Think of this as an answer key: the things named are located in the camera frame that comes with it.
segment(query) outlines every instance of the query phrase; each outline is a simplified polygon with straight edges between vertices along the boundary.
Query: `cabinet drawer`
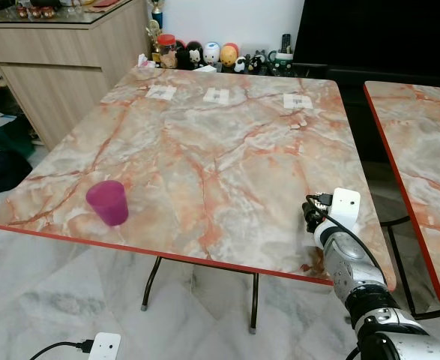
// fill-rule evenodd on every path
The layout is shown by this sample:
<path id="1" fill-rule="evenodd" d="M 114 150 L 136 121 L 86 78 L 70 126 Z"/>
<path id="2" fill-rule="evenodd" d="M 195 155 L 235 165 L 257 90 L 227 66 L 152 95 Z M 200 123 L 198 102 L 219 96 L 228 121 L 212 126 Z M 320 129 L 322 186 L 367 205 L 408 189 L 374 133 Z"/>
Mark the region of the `cabinet drawer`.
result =
<path id="1" fill-rule="evenodd" d="M 100 67 L 88 30 L 0 28 L 0 62 Z"/>

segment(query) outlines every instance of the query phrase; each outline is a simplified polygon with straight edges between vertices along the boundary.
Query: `bag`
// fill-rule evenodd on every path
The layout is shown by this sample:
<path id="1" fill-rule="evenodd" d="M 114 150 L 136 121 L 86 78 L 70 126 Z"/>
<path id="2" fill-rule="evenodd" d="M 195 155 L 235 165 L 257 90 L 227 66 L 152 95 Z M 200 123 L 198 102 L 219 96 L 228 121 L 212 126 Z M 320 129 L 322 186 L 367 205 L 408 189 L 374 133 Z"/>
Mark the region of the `bag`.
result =
<path id="1" fill-rule="evenodd" d="M 31 165 L 16 151 L 0 151 L 0 193 L 15 188 L 31 172 Z"/>

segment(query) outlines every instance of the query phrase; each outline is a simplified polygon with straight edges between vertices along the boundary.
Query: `marble pattern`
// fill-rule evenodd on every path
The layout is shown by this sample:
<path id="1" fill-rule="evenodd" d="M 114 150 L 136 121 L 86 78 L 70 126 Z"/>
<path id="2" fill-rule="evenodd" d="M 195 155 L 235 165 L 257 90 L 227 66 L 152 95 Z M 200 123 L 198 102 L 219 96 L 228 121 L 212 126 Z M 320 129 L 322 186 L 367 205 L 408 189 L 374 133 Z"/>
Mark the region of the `marble pattern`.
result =
<path id="1" fill-rule="evenodd" d="M 382 220 L 402 211 L 399 193 L 379 180 L 371 190 Z M 399 233 L 415 298 L 428 299 L 428 278 L 416 274 L 425 265 L 410 261 L 419 254 L 412 229 Z M 153 263 L 153 256 L 140 253 L 0 231 L 0 360 L 29 359 L 55 342 L 98 332 L 121 334 L 118 360 L 337 360 L 355 346 L 330 286 L 281 277 L 260 277 L 254 336 L 248 333 L 251 275 L 164 260 L 142 312 Z M 393 295 L 405 303 L 400 283 Z M 440 341 L 440 319 L 423 324 Z M 41 358 L 88 356 L 60 347 Z"/>
<path id="2" fill-rule="evenodd" d="M 440 88 L 367 82 L 440 300 Z"/>
<path id="3" fill-rule="evenodd" d="M 145 98 L 153 87 L 176 90 Z M 205 102 L 209 88 L 228 103 Z M 126 187 L 121 226 L 85 202 L 105 179 Z M 133 69 L 7 197 L 0 228 L 330 284 L 301 203 L 336 187 L 360 192 L 358 234 L 394 289 L 334 82 Z"/>

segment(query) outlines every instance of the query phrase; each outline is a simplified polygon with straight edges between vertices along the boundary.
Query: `red table edge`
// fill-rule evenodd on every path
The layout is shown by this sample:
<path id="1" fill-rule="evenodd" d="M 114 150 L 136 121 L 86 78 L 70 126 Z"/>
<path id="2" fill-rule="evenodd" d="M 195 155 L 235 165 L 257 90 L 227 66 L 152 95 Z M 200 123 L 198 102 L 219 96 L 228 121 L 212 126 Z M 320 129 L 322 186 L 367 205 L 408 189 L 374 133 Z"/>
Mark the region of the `red table edge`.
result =
<path id="1" fill-rule="evenodd" d="M 331 280 L 316 279 L 314 277 L 307 277 L 304 275 L 290 274 L 290 273 L 274 271 L 274 270 L 265 270 L 262 268 L 252 268 L 252 267 L 244 266 L 244 265 L 229 264 L 227 262 L 218 262 L 218 261 L 208 260 L 208 259 L 199 259 L 196 257 L 177 255 L 175 253 L 162 253 L 160 251 L 139 249 L 137 247 L 131 247 L 131 246 L 119 245 L 119 244 L 108 244 L 105 242 L 86 240 L 83 238 L 70 238 L 70 237 L 62 236 L 62 235 L 47 234 L 44 232 L 36 232 L 36 231 L 25 230 L 25 229 L 17 229 L 15 227 L 9 227 L 9 226 L 5 226 L 5 225 L 0 225 L 0 230 L 7 230 L 7 231 L 14 232 L 14 233 L 22 233 L 22 234 L 33 235 L 33 236 L 41 236 L 44 238 L 63 240 L 63 241 L 67 241 L 67 242 L 75 242 L 75 243 L 86 244 L 86 245 L 95 245 L 95 246 L 99 246 L 102 248 L 111 248 L 111 249 L 115 249 L 115 250 L 131 251 L 134 253 L 154 255 L 156 257 L 163 257 L 165 259 L 171 259 L 171 260 L 186 261 L 188 263 L 193 263 L 193 264 L 198 264 L 198 265 L 207 265 L 207 266 L 213 266 L 213 267 L 227 268 L 227 269 L 231 269 L 233 271 L 239 270 L 241 272 L 251 272 L 251 273 L 259 273 L 259 274 L 265 274 L 265 275 L 273 275 L 273 276 L 278 276 L 279 278 L 289 278 L 289 279 L 293 279 L 293 280 L 307 281 L 309 283 L 316 283 L 316 284 L 321 284 L 321 285 L 329 285 L 329 286 L 333 285 L 333 281 L 331 281 Z"/>
<path id="2" fill-rule="evenodd" d="M 397 183 L 400 186 L 401 195 L 403 197 L 403 201 L 405 202 L 406 209 L 408 210 L 409 217 L 412 221 L 413 229 L 415 230 L 416 238 L 418 240 L 418 244 L 420 245 L 421 252 L 423 253 L 424 262 L 427 264 L 427 269 L 430 274 L 431 282 L 433 283 L 433 288 L 435 289 L 436 295 L 438 296 L 438 299 L 440 301 L 440 283 L 439 283 L 438 275 L 436 274 L 435 271 L 435 267 L 433 265 L 433 261 L 431 260 L 430 252 L 428 251 L 427 243 L 424 241 L 424 237 L 420 229 L 420 224 L 418 223 L 418 219 L 416 218 L 415 212 L 413 211 L 413 206 L 409 201 L 408 194 L 406 193 L 405 185 L 403 184 L 403 180 L 401 179 L 400 171 L 398 170 L 397 164 L 394 161 L 393 153 L 391 152 L 390 146 L 388 145 L 385 132 L 383 131 L 381 122 L 379 121 L 378 114 L 376 113 L 375 107 L 373 105 L 373 100 L 370 97 L 370 93 L 368 92 L 366 83 L 363 85 L 363 89 L 365 95 L 367 96 L 367 100 L 368 100 L 368 104 L 370 105 L 371 112 L 373 113 L 373 117 L 375 119 L 375 123 L 376 123 L 376 127 L 378 128 L 379 135 L 382 138 L 383 146 L 385 147 L 386 153 L 388 154 L 388 159 L 390 160 L 394 177 L 396 178 Z"/>

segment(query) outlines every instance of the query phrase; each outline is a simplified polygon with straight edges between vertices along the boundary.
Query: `wooden cabinet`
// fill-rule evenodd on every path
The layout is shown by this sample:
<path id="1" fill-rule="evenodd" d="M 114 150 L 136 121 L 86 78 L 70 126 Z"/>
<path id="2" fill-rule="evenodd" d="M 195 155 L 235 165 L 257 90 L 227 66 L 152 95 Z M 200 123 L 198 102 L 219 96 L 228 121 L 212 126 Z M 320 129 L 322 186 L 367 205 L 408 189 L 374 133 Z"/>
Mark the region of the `wooden cabinet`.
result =
<path id="1" fill-rule="evenodd" d="M 145 1 L 91 23 L 0 22 L 0 71 L 52 149 L 149 51 Z"/>

